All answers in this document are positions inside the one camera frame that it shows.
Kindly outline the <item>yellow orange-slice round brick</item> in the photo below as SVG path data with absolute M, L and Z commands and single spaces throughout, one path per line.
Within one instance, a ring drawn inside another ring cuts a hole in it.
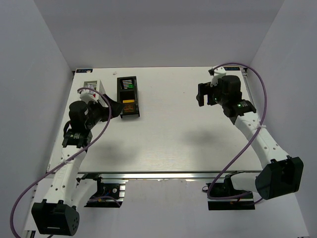
M 124 115 L 134 115 L 136 114 L 136 106 L 135 104 L 125 104 L 125 107 L 123 109 Z

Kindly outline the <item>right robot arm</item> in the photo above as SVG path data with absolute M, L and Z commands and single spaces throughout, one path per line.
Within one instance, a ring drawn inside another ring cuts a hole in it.
M 242 98 L 239 77 L 227 75 L 200 83 L 196 99 L 199 106 L 221 105 L 225 116 L 242 132 L 261 163 L 259 173 L 235 172 L 225 177 L 224 186 L 230 196 L 256 192 L 262 199 L 269 200 L 299 190 L 303 161 L 278 146 L 260 123 L 253 104 Z

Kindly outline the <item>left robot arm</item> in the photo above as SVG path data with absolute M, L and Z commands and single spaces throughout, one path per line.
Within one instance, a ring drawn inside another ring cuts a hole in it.
M 99 122 L 119 116 L 124 108 L 106 94 L 104 107 L 99 100 L 84 94 L 69 106 L 69 121 L 63 129 L 60 167 L 41 202 L 35 202 L 31 213 L 39 233 L 43 235 L 73 236 L 77 232 L 80 214 L 78 209 L 97 192 L 94 180 L 78 181 L 77 174 L 88 145 L 91 144 L 92 128 Z

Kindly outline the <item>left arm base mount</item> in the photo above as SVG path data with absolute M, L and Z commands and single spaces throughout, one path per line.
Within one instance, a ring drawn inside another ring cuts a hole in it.
M 101 174 L 86 173 L 78 177 L 77 187 L 82 180 L 92 179 L 97 183 L 96 192 L 89 198 L 87 208 L 119 208 L 122 205 L 124 195 L 123 182 L 111 181 L 102 178 Z

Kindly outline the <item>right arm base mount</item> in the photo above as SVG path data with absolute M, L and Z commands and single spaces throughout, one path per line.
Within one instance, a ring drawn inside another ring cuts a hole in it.
M 255 210 L 253 192 L 257 173 L 231 173 L 214 185 L 207 183 L 202 192 L 208 195 L 210 211 Z

